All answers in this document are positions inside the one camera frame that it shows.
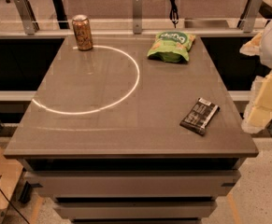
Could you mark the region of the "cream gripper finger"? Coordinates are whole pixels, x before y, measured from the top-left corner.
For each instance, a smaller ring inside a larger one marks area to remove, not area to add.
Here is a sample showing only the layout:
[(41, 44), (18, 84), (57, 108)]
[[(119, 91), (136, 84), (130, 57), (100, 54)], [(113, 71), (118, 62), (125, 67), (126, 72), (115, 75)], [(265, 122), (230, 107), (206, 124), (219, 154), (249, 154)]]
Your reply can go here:
[(258, 133), (272, 120), (272, 71), (256, 77), (251, 85), (251, 98), (244, 111), (241, 127), (246, 133)]
[(250, 41), (245, 43), (239, 50), (241, 54), (247, 56), (258, 56), (260, 54), (260, 43), (262, 39), (262, 32), (255, 35)]

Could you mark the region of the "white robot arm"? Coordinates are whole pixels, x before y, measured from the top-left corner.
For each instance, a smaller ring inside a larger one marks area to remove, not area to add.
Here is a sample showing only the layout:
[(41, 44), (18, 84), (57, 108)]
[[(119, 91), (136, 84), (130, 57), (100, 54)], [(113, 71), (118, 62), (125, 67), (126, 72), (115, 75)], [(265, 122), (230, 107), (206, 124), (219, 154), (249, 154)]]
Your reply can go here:
[(268, 75), (256, 77), (252, 82), (251, 98), (241, 124), (244, 132), (258, 133), (272, 120), (272, 20), (239, 52), (248, 56), (258, 55), (260, 63), (271, 69)]

